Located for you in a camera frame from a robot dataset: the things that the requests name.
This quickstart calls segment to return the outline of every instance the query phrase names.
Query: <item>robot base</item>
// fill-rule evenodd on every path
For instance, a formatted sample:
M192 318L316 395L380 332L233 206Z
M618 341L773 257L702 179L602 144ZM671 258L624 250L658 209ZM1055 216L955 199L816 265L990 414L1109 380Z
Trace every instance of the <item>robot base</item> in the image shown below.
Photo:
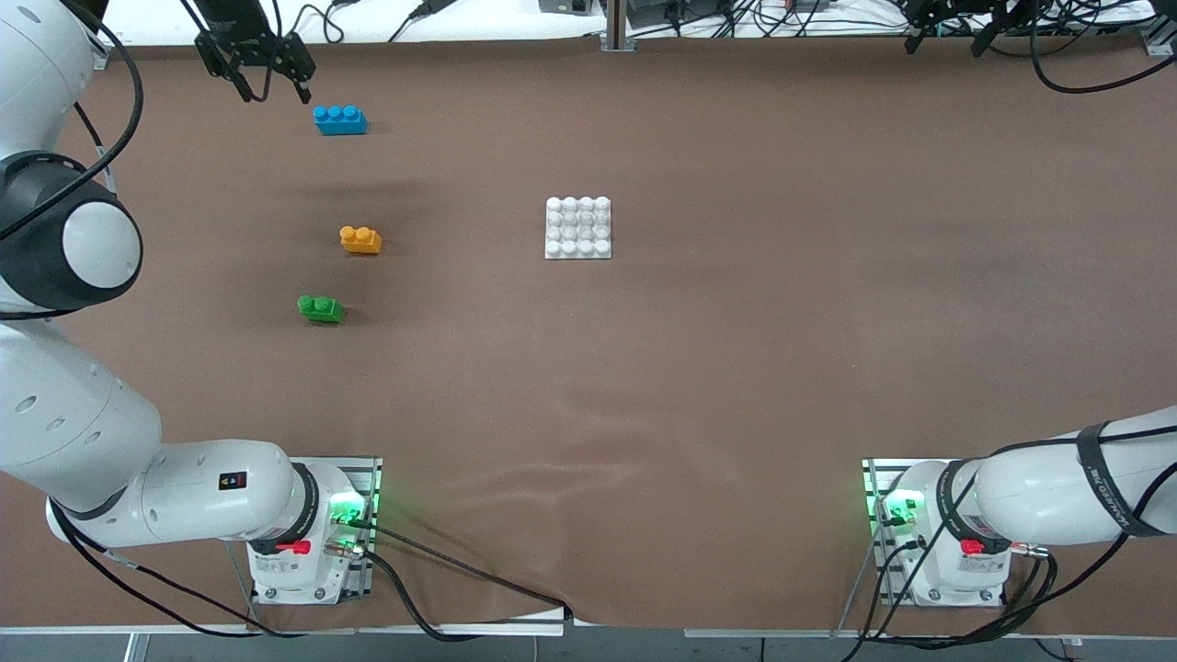
M936 489L946 468L944 462L919 462L895 482L878 510L886 518L899 517L906 523L886 527L884 541L893 539L897 547L911 541L931 542L940 528ZM923 548L899 552L903 570L899 572L902 578L892 582L896 590L907 581L924 552ZM916 572L910 598L919 607L1000 607L1009 572L1009 551L966 555L960 550L960 541L944 530Z
M379 459L374 458L292 458L302 462L319 485L319 509L310 532L302 538L311 543L308 554L284 550L262 555L250 552L250 574L254 582L254 601L259 604L335 604L363 597L371 590L371 564L355 556L340 555L340 548L366 545L368 531L338 523L351 516L374 517L367 512L367 499L357 491L375 494Z

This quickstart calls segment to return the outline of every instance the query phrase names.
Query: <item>white background surface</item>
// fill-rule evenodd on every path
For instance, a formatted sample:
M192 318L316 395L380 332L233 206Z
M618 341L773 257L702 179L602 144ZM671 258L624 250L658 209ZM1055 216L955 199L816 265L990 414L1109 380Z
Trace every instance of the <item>white background surface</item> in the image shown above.
M419 2L420 0L360 0L354 5L337 8L331 18L344 29L345 44L387 41L397 26ZM282 31L290 31L291 21L305 4L307 2L304 0L278 0ZM310 4L325 8L330 0L311 0ZM261 0L261 6L267 14L273 13L270 0ZM772 16L783 15L784 0L765 0L764 12ZM804 19L807 12L802 9L800 15ZM1152 7L1148 0L1138 0L1132 5L1108 11L1099 19L1126 21L1151 15ZM876 21L896 27L840 22L845 20ZM197 27L179 0L112 0L106 12L106 24L127 46L191 45L197 35ZM700 20L683 27L683 35L710 37L722 24L720 18ZM322 19L314 12L307 11L294 27L307 44L324 41ZM604 29L605 18L599 6L594 6L591 16L571 16L540 13L538 0L457 0L444 11L408 26L398 41L559 39ZM806 34L900 34L904 31L903 14L886 0L837 0L814 15ZM633 32L641 33L645 29ZM796 26L790 28L785 25L774 35L789 37L796 32ZM673 33L665 29L649 37L671 35ZM762 37L762 32L747 18L737 28L736 35L758 38Z

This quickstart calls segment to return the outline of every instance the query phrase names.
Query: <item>black velcro strap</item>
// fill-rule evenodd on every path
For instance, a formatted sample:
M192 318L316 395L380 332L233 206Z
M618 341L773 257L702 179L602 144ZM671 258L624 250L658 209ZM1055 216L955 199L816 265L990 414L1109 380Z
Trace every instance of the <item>black velcro strap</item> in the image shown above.
M1079 451L1079 464L1083 465L1083 475L1088 477L1088 484L1091 485L1091 491L1099 499L1099 504L1125 534L1138 538L1164 536L1164 531L1141 522L1132 514L1132 507L1124 501L1119 488L1116 486L1116 481L1111 477L1111 471L1108 470L1103 449L1099 448L1099 433L1111 421L1088 425L1075 438L1075 446Z

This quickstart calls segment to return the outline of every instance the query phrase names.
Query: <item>brown table surface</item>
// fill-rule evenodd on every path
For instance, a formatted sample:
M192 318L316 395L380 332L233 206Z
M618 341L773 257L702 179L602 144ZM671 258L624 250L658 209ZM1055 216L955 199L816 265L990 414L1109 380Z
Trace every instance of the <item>brown table surface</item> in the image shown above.
M1051 74L1149 64L1095 41ZM580 618L829 629L869 535L863 457L979 455L1177 398L1172 72L1075 98L964 41L315 53L314 101L361 106L366 137L319 137L285 80L246 105L194 60L141 62L117 177L142 276L64 325L167 442L383 456L386 523ZM127 80L113 64L85 98L107 140ZM61 148L89 151L73 121ZM544 260L544 200L585 194L613 200L613 259ZM345 224L384 253L346 254ZM302 293L346 322L305 323ZM0 492L0 624L167 622L51 537L41 495ZM544 608L384 549L433 621ZM1058 550L1063 578L1099 549ZM1177 635L1173 550L1129 544L1026 631ZM127 555L242 603L219 542ZM407 622L377 582L266 617Z

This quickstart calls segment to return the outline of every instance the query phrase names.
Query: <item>blue lego brick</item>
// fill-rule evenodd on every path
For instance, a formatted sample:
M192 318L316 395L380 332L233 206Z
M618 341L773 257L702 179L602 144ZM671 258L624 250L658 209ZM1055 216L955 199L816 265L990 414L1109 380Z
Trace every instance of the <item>blue lego brick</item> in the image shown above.
M324 135L363 135L367 133L367 118L355 106L314 107L314 125Z

